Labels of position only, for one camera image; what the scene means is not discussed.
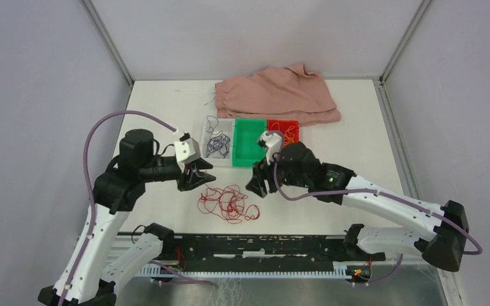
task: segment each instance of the tangled blue string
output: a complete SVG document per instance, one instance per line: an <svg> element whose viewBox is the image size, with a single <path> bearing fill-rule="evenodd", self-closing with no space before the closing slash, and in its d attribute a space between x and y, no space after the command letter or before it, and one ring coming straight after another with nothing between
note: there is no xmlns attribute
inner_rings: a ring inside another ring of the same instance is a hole
<svg viewBox="0 0 490 306"><path fill-rule="evenodd" d="M217 121L215 126L211 126L211 121L208 119L209 117L214 118ZM205 156L209 157L214 153L219 153L222 157L212 157L212 158L226 158L228 153L230 153L230 137L225 135L222 131L218 131L215 133L215 128L219 125L219 119L213 116L207 116L205 118L209 127L207 128L207 132L211 135L209 141L207 142L207 148L205 150Z"/></svg>

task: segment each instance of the pink fabric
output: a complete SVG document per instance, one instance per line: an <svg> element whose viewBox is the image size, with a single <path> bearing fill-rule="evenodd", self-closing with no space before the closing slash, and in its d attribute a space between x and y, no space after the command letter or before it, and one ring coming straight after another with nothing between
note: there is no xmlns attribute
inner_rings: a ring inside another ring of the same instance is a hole
<svg viewBox="0 0 490 306"><path fill-rule="evenodd" d="M297 120L302 126L341 120L324 79L304 64L227 78L215 90L219 118Z"/></svg>

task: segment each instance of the white table surface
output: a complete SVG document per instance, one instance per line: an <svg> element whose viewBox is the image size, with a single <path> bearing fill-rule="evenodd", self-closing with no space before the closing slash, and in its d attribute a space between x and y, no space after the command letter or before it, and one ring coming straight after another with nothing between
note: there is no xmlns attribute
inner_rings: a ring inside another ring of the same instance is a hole
<svg viewBox="0 0 490 306"><path fill-rule="evenodd" d="M138 81L135 82L128 110L149 113L161 120L179 126L200 141L201 127L207 115L215 115L214 84L219 81ZM340 164L353 169L367 179L402 193L401 182L380 104L371 80L327 80L342 120L330 124L300 127L300 138L321 162ZM164 147L173 143L169 130L149 119L127 115L123 120L119 139L131 129L151 130ZM335 203L324 203L315 198L286 201L279 194L262 199L245 190L251 178L251 168L214 168L210 174L217 181L211 187L223 188L238 184L249 198L246 204L260 208L260 218L240 224L228 224L215 215L201 214L197 201L205 187L180 193L176 182L147 184L145 194L138 199L121 231L132 231L139 224L152 222L164 225L176 233L250 233L250 234L304 234L344 235L353 223L370 226L394 224L368 212ZM290 196L306 192L305 189L284 187Z"/></svg>

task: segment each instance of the white wall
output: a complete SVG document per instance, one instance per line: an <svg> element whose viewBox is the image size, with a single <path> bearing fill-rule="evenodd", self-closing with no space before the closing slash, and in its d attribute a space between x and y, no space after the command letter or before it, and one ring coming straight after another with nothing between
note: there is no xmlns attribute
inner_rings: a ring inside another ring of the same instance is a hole
<svg viewBox="0 0 490 306"><path fill-rule="evenodd" d="M219 79L305 62L378 76L420 0L93 1L135 80Z"/></svg>
<svg viewBox="0 0 490 306"><path fill-rule="evenodd" d="M85 136L128 86L80 1L0 1L0 305L36 305L87 214ZM93 173L119 120L101 127Z"/></svg>
<svg viewBox="0 0 490 306"><path fill-rule="evenodd" d="M484 246L463 258L466 305L490 305L490 1L435 1L387 91L425 199L460 201Z"/></svg>

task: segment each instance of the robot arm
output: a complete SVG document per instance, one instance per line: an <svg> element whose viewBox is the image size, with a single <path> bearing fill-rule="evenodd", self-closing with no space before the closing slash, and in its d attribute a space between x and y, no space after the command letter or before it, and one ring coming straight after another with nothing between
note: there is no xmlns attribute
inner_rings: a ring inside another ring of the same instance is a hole
<svg viewBox="0 0 490 306"><path fill-rule="evenodd" d="M265 197L268 193L279 191L280 184L303 187L309 193L297 198L290 198L282 191L281 194L287 200L314 196L320 201L379 215L402 228L372 228L353 224L345 237L347 252L416 254L443 270L459 270L466 237L432 216L447 218L468 232L461 204L449 201L441 206L397 194L366 180L353 170L321 163L301 142L287 145L279 152L281 143L280 135L262 134L258 144L264 147L267 155L253 165L253 178L247 184L247 190Z"/></svg>
<svg viewBox="0 0 490 306"><path fill-rule="evenodd" d="M78 244L63 274L54 286L43 288L38 296L45 305L114 305L116 295L150 260L159 256L163 240L173 232L162 226L148 226L138 242L108 267L105 258L119 229L128 218L148 182L175 180L180 191L192 190L216 178L201 170L213 166L200 158L198 143L184 134L174 143L175 156L154 152L153 134L144 129L128 131L119 142L119 155L94 183L96 218L93 234L81 252L89 229L91 207ZM76 259L83 253L78 266ZM71 271L75 270L69 284Z"/></svg>

